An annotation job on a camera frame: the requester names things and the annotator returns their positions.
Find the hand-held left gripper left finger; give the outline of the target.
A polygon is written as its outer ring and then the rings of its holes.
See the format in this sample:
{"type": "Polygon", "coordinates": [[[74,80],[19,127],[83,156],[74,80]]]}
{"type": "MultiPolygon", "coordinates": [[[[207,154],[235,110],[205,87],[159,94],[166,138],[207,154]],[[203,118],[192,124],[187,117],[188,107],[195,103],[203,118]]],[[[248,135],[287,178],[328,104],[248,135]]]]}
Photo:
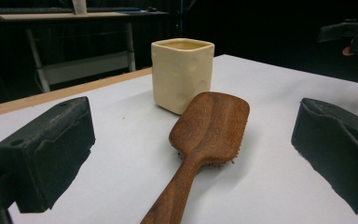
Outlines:
{"type": "Polygon", "coordinates": [[[43,213],[70,187],[95,143],[89,99],[61,102],[0,142],[0,201],[43,213]]]}

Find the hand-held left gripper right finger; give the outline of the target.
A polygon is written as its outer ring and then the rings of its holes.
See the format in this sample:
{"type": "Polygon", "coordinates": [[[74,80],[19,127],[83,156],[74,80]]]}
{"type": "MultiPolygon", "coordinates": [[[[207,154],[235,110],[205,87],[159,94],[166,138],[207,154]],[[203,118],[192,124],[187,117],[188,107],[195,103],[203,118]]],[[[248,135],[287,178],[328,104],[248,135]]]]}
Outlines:
{"type": "Polygon", "coordinates": [[[304,98],[291,143],[358,215],[358,116],[337,105],[304,98]]]}

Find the wooden hairbrush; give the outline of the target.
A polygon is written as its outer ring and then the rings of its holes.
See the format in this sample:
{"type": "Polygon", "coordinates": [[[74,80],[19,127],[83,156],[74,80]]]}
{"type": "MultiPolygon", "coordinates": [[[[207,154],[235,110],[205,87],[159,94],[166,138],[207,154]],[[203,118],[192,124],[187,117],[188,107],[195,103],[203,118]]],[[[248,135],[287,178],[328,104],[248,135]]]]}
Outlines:
{"type": "Polygon", "coordinates": [[[245,100],[226,93],[207,91],[191,101],[169,134],[172,147],[182,154],[181,165],[141,224],[181,223],[200,167],[238,156],[249,114],[245,100]]]}

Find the cream square ceramic cup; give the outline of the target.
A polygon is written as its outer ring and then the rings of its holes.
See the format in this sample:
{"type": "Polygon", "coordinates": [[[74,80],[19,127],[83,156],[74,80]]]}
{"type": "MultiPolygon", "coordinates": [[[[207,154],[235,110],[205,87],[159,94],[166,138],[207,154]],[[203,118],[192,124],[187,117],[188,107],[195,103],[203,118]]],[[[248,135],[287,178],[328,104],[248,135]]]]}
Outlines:
{"type": "Polygon", "coordinates": [[[181,115],[212,82],[214,44],[188,38],[173,38],[151,44],[154,101],[181,115]]]}

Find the background table with metal frame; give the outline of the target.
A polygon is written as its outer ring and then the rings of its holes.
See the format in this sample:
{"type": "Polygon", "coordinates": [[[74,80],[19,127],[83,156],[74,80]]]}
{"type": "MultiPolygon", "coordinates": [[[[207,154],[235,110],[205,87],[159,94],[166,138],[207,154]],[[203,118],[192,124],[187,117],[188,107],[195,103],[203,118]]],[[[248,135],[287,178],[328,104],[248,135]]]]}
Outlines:
{"type": "Polygon", "coordinates": [[[0,16],[0,103],[151,65],[179,17],[138,10],[0,16]]]}

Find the white post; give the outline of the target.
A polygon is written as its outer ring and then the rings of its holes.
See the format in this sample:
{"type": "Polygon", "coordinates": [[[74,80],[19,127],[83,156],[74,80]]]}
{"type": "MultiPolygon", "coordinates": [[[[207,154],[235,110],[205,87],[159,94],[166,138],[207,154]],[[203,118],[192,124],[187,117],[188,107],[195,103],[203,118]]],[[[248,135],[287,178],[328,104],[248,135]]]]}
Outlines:
{"type": "Polygon", "coordinates": [[[83,16],[87,14],[86,0],[72,0],[72,4],[76,15],[83,16]]]}

